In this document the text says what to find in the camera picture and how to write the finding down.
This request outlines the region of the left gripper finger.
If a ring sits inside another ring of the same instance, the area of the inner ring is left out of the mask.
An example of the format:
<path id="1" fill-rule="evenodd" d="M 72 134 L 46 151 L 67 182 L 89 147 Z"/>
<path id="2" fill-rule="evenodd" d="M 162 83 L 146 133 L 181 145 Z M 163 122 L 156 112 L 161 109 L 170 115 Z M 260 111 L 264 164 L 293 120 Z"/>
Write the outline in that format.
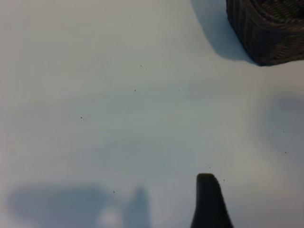
<path id="1" fill-rule="evenodd" d="M 192 228 L 232 228 L 220 184 L 211 173 L 200 173 L 196 181 L 196 207 Z"/>

